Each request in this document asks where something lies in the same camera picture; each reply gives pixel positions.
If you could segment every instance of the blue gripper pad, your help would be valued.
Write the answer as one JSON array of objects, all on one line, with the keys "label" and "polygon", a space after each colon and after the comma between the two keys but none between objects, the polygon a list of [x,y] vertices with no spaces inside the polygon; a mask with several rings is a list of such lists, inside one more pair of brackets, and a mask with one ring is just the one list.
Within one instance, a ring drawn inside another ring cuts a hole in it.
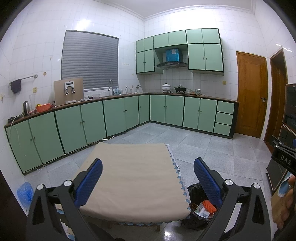
[{"label": "blue gripper pad", "polygon": [[195,159],[193,169],[209,201],[219,208],[222,205],[221,189],[215,182],[207,168],[198,158]]},{"label": "blue gripper pad", "polygon": [[102,161],[96,159],[93,166],[86,172],[87,174],[76,189],[74,204],[77,208],[86,204],[92,190],[98,182],[103,172]]}]

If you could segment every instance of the gray roller blind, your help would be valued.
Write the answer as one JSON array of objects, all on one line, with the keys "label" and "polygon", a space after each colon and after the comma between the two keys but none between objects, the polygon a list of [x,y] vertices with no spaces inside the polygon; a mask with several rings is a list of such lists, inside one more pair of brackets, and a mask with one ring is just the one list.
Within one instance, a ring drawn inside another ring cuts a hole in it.
[{"label": "gray roller blind", "polygon": [[105,35],[66,31],[62,53],[62,79],[83,78],[83,88],[106,88],[110,79],[118,87],[118,39]]}]

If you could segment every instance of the countertop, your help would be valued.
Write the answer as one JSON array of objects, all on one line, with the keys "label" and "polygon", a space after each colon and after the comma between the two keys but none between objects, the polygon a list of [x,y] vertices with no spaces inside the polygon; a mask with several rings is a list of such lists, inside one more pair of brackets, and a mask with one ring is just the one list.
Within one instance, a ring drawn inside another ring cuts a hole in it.
[{"label": "countertop", "polygon": [[[102,101],[102,100],[109,100],[109,99],[117,99],[117,98],[124,98],[124,97],[130,97],[130,96],[139,96],[139,95],[175,95],[175,96],[187,96],[187,97],[193,97],[193,98],[203,98],[203,99],[213,99],[213,100],[222,100],[222,101],[227,101],[227,102],[232,102],[232,103],[238,103],[238,101],[235,100],[230,100],[230,99],[224,99],[224,98],[218,98],[218,97],[211,97],[211,96],[196,96],[196,95],[188,95],[188,94],[177,94],[177,93],[150,93],[150,92],[143,92],[143,93],[133,93],[133,94],[123,94],[123,95],[116,95],[116,96],[106,96],[98,99],[93,99],[93,100],[88,100],[88,101],[82,101],[82,102],[76,102],[72,104],[65,104],[65,105],[60,105],[55,108],[51,108],[47,111],[41,112],[41,113],[36,113],[33,115],[28,115],[25,117],[22,117],[18,120],[14,121],[14,124],[17,124],[19,122],[29,120],[33,117],[39,116],[39,115],[44,115],[53,111],[61,110],[64,108],[72,107],[72,106],[77,106],[77,105],[82,105],[82,104],[87,104],[87,103],[92,103],[92,102],[97,102],[97,101]],[[6,124],[4,128],[10,127],[11,123]]]}]

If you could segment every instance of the tile floor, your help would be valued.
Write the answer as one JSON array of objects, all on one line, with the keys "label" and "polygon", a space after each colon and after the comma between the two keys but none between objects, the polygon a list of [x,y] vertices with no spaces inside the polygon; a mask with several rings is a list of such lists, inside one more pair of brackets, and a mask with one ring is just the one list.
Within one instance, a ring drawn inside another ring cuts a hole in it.
[{"label": "tile floor", "polygon": [[[201,157],[209,168],[217,170],[224,179],[230,178],[234,180],[237,185],[250,186],[254,182],[259,183],[265,195],[271,217],[271,192],[266,176],[266,167],[270,161],[271,153],[261,139],[235,133],[231,140],[175,127],[147,123],[106,140],[105,143],[170,144],[187,186],[198,182],[193,171],[193,162],[197,157]],[[94,146],[91,146],[36,170],[26,175],[25,181],[30,182],[33,189],[39,183],[44,183],[47,187],[61,185],[64,180],[70,179],[76,173],[93,148]],[[237,205],[226,230],[233,227],[239,209],[240,205]],[[273,234],[276,231],[276,225],[272,223],[272,218],[270,219]],[[160,233],[156,232],[155,227],[119,225],[112,225],[112,228],[107,231],[115,238],[121,237],[126,241],[194,241],[202,233],[201,231],[185,229],[180,226],[180,222],[162,224]]]}]

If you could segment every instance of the human hand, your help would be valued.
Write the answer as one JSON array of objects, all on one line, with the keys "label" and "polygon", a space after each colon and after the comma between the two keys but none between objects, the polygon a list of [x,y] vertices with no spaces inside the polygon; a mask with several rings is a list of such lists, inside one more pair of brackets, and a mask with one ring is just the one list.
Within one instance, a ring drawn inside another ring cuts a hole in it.
[{"label": "human hand", "polygon": [[[294,186],[295,183],[295,176],[291,176],[288,180],[289,185]],[[284,227],[284,222],[288,219],[289,215],[290,215],[290,211],[289,208],[291,207],[293,200],[294,200],[294,195],[293,195],[293,189],[294,187],[288,191],[286,199],[285,199],[285,203],[282,207],[281,210],[281,216],[278,218],[276,225],[278,227],[278,229],[282,230]]]}]

